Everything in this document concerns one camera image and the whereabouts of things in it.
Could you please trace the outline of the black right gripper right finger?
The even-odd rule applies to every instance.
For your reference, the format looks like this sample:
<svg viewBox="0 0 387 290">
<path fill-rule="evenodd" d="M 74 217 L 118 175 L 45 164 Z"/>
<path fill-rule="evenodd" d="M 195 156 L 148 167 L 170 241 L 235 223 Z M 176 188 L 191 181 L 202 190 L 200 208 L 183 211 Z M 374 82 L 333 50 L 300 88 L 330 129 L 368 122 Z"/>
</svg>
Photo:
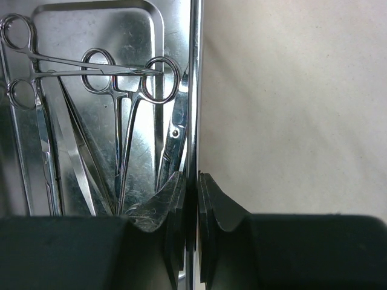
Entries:
<svg viewBox="0 0 387 290">
<path fill-rule="evenodd" d="M 256 214 L 198 180 L 207 289 L 385 289 L 386 224 L 348 214 Z"/>
</svg>

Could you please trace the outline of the metal instrument tray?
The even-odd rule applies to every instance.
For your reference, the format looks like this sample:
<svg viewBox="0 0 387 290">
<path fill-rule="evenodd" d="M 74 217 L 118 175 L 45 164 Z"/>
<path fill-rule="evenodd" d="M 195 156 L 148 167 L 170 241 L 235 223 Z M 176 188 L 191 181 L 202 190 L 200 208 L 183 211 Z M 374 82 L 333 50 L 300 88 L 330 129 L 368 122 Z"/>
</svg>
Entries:
<svg viewBox="0 0 387 290">
<path fill-rule="evenodd" d="M 159 76 L 60 77 L 75 105 L 88 146 L 112 204 L 112 217 L 127 216 L 155 196 L 174 98 L 189 67 L 187 130 L 179 171 L 186 178 L 183 204 L 184 260 L 177 289 L 195 288 L 195 234 L 191 185 L 197 176 L 198 76 L 201 1 L 2 1 L 1 17 L 24 15 L 34 23 L 38 53 L 88 63 L 140 66 Z M 8 30 L 19 47 L 28 31 L 20 21 Z M 40 79 L 53 135 L 62 216 L 52 216 L 42 162 L 36 108 L 14 107 L 7 83 L 28 76 L 30 63 L 1 42 L 1 219 L 104 217 L 65 213 L 57 138 L 47 89 Z M 31 106 L 28 83 L 16 87 Z"/>
</svg>

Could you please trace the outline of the beige cloth wrap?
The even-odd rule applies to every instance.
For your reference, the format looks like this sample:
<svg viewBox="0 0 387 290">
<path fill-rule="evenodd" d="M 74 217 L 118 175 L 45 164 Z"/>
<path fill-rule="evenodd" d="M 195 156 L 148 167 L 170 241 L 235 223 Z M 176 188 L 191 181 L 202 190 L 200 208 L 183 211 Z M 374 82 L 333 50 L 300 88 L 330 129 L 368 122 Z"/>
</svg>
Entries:
<svg viewBox="0 0 387 290">
<path fill-rule="evenodd" d="M 200 169 L 248 211 L 386 219 L 386 2 L 206 1 Z"/>
</svg>

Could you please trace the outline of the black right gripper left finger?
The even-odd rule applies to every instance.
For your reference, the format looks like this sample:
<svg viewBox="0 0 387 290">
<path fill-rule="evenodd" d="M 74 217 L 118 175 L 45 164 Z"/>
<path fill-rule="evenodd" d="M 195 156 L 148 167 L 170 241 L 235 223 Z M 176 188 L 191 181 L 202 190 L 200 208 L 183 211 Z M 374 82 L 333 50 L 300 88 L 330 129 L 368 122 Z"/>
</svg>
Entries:
<svg viewBox="0 0 387 290">
<path fill-rule="evenodd" d="M 186 178 L 121 217 L 1 219 L 2 289 L 177 289 Z"/>
</svg>

